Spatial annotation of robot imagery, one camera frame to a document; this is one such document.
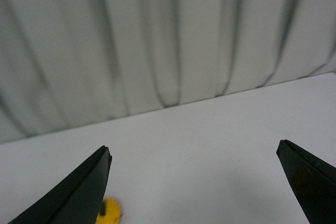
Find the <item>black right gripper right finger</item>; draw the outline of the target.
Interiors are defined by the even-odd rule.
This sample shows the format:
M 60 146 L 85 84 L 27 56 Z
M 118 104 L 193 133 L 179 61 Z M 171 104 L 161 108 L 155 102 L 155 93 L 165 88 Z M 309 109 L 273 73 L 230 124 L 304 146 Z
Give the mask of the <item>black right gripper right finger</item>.
M 309 223 L 335 223 L 335 167 L 289 140 L 276 154 Z

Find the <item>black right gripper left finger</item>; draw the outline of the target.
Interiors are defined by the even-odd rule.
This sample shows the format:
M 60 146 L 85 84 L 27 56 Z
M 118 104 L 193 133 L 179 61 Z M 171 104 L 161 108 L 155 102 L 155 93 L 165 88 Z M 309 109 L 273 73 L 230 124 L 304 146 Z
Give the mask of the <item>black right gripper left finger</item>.
M 101 146 L 52 190 L 10 223 L 95 223 L 112 156 Z

